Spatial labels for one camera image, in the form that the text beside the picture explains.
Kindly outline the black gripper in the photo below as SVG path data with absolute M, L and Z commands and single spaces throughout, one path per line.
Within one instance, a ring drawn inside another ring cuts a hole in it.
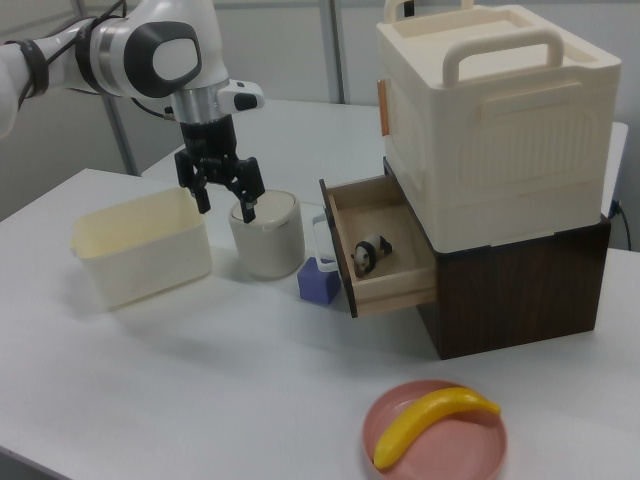
M 265 193 L 255 157 L 241 160 L 236 154 L 237 139 L 233 118 L 203 124 L 180 123 L 184 148 L 175 155 L 179 185 L 195 199 L 200 214 L 210 209 L 207 183 L 224 185 L 239 200 L 242 220 L 256 218 L 255 206 Z

